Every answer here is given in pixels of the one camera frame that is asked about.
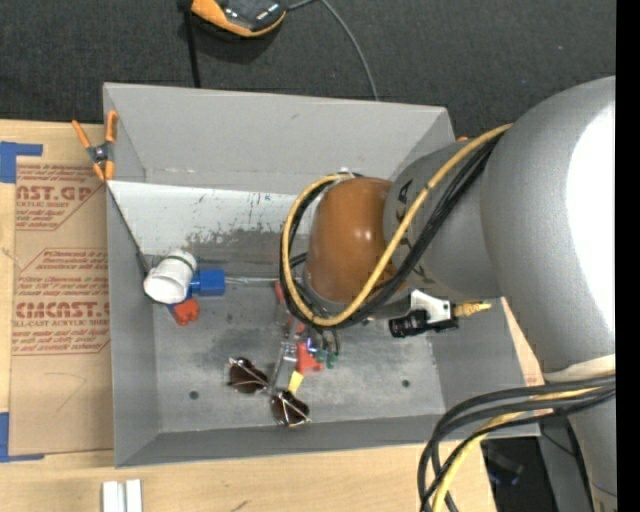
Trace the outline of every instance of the red plastic part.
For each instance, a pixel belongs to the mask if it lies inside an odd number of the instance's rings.
[[[193,297],[173,306],[173,318],[178,325],[195,322],[199,314],[200,306]]]
[[[280,283],[280,281],[276,281],[275,291],[278,303],[284,303],[284,292],[282,291],[282,284]]]
[[[302,341],[298,341],[296,345],[298,347],[298,361],[296,362],[296,371],[298,373],[302,373],[303,375],[312,371],[322,371],[322,363],[316,361],[313,355],[309,353],[309,351],[307,350],[307,344]]]

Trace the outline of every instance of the black connector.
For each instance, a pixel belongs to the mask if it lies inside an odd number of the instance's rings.
[[[427,331],[446,331],[458,327],[455,319],[429,323],[429,313],[424,309],[416,309],[402,318],[389,320],[389,331],[394,338],[416,336]]]

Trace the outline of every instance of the sunglasses lens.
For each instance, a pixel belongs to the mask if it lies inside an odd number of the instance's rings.
[[[229,369],[229,385],[240,393],[255,393],[267,387],[267,376],[255,368],[251,361],[235,359]]]
[[[290,391],[282,391],[271,398],[271,412],[279,425],[287,427],[309,421],[309,406]]]

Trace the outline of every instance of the blue tape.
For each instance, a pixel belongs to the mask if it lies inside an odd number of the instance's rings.
[[[18,156],[42,156],[42,144],[0,142],[0,183],[16,182]]]
[[[19,460],[38,460],[44,455],[18,455],[9,457],[9,413],[0,413],[0,463]]]

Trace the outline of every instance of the white cylinder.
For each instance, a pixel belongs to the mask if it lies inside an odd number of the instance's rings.
[[[177,304],[189,293],[191,279],[197,268],[196,259],[182,249],[171,251],[144,280],[144,291],[163,304]]]

